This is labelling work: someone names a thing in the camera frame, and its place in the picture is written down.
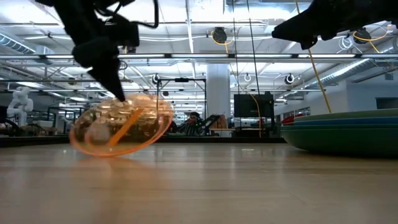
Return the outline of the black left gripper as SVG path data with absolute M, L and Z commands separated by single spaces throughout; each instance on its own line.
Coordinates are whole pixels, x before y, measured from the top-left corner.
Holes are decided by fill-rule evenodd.
M 101 12 L 102 20 L 95 12 L 66 12 L 60 15 L 66 33 L 75 46 L 72 55 L 105 89 L 119 101 L 125 101 L 119 79 L 120 46 L 139 46 L 138 23 L 113 12 Z

